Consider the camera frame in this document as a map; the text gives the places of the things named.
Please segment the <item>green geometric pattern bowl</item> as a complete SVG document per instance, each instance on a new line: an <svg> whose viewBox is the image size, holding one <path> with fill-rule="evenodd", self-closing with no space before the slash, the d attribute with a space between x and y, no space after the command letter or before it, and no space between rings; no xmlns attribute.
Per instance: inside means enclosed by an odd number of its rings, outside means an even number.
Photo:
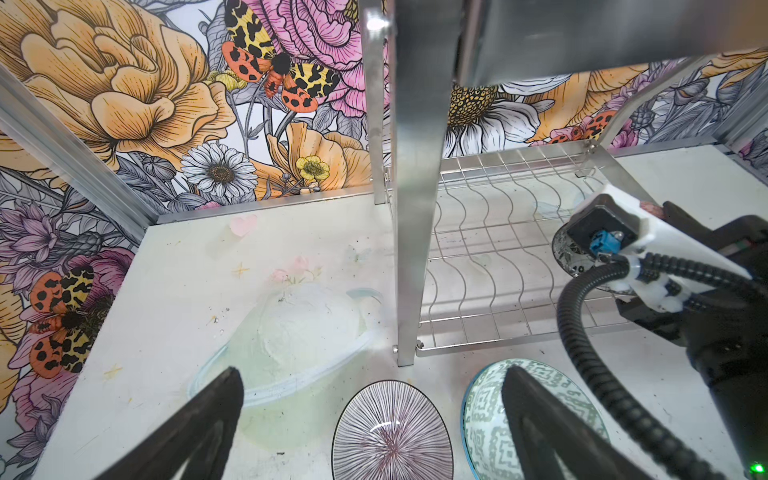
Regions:
<svg viewBox="0 0 768 480"><path fill-rule="evenodd" d="M604 440L610 439L598 409L564 373L536 360L501 360L488 365L474 377L462 403L462 444L477 479L524 477L502 401L504 378L513 366L531 375Z"/></svg>

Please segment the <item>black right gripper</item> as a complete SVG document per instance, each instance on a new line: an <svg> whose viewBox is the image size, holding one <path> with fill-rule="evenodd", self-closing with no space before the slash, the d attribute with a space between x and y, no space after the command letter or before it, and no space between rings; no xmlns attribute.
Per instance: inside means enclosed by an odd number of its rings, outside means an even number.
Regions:
<svg viewBox="0 0 768 480"><path fill-rule="evenodd" d="M767 221L739 217L710 229L672 202L662 218L767 282ZM686 349L708 387L747 474L767 472L767 301L742 309L659 313L638 298L619 300L620 315Z"/></svg>

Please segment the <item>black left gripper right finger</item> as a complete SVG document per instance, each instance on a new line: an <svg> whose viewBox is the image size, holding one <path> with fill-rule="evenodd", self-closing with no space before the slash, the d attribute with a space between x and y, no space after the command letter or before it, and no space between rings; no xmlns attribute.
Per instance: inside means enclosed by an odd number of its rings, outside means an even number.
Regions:
<svg viewBox="0 0 768 480"><path fill-rule="evenodd" d="M649 477L521 367L507 370L501 398L526 479Z"/></svg>

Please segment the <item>black white floral bowl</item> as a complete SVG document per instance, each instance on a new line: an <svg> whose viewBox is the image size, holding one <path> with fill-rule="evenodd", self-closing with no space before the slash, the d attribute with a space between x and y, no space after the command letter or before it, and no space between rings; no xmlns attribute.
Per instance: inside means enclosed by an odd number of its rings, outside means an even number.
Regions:
<svg viewBox="0 0 768 480"><path fill-rule="evenodd" d="M567 224L563 224L554 234L551 248L553 257L560 268L577 277L601 265L602 262L583 251L567 234Z"/></svg>

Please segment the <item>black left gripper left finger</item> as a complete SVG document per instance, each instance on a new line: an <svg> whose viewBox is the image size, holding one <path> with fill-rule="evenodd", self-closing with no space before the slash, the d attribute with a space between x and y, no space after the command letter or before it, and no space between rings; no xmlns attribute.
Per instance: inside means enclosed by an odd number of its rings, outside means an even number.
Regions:
<svg viewBox="0 0 768 480"><path fill-rule="evenodd" d="M220 479L244 402L239 371L219 374L101 479Z"/></svg>

